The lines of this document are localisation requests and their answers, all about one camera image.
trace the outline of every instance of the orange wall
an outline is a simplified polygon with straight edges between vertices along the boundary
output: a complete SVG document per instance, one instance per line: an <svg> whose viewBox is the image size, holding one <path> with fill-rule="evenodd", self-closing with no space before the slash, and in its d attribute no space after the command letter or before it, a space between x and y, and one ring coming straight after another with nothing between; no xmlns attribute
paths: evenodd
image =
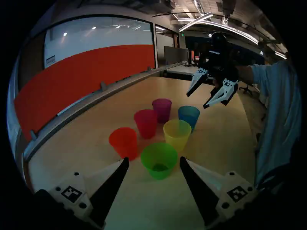
<svg viewBox="0 0 307 230"><path fill-rule="evenodd" d="M61 60L33 77L14 100L21 129L28 141L67 106L133 74L155 67L153 45L94 49Z"/></svg>

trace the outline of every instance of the table surface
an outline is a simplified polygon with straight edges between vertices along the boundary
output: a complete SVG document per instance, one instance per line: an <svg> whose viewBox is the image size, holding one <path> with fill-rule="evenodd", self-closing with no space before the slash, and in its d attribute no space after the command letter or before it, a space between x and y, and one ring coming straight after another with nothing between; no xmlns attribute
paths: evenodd
<svg viewBox="0 0 307 230"><path fill-rule="evenodd" d="M137 130L136 111L152 108L156 98L172 100L171 118L178 108L192 105L200 117L185 149L178 153L222 175L235 170L253 183L255 159L249 123L237 94L227 106L203 109L211 85L202 84L190 97L189 81L150 77L124 89L87 110L52 136L29 162L34 190L49 190L67 175L99 172L120 157L108 143L119 127ZM138 137L139 152L151 143L164 141L163 125L150 140ZM203 219L179 167L162 180L153 179L140 157L130 167L106 218L109 229L203 229Z"/></svg>
<svg viewBox="0 0 307 230"><path fill-rule="evenodd" d="M185 74L185 75L193 75L198 70L197 66L175 66L172 68L167 69L167 72L175 73L175 74Z"/></svg>

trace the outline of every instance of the light blue shirt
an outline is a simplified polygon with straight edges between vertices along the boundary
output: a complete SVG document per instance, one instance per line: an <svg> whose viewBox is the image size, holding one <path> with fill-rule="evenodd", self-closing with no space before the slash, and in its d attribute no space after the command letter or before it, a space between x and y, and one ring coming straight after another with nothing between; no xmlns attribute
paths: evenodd
<svg viewBox="0 0 307 230"><path fill-rule="evenodd" d="M262 94L269 96L265 126L257 147L257 185L269 171L289 162L291 148L300 135L302 99L297 75L286 61L251 68L254 83L260 86Z"/></svg>

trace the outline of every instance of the pink cup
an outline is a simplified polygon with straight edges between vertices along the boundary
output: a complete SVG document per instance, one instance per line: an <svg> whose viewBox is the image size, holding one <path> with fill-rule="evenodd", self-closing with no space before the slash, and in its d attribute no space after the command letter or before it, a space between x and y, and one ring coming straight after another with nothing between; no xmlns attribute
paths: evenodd
<svg viewBox="0 0 307 230"><path fill-rule="evenodd" d="M166 123L170 119L170 108L172 101L165 98L156 99L152 102L153 110L158 114L158 122Z"/></svg>
<svg viewBox="0 0 307 230"><path fill-rule="evenodd" d="M152 109L143 109L134 114L135 123L144 139L150 139L155 136L157 117L157 112Z"/></svg>

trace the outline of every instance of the sleeve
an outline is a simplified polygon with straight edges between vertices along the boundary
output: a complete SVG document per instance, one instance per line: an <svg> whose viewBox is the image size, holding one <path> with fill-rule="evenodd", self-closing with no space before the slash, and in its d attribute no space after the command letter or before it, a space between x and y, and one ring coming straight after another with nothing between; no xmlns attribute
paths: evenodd
<svg viewBox="0 0 307 230"><path fill-rule="evenodd" d="M269 95L270 91L270 78L268 72L272 69L269 65L253 65L250 66L254 75L254 83L260 86L260 91L265 96Z"/></svg>

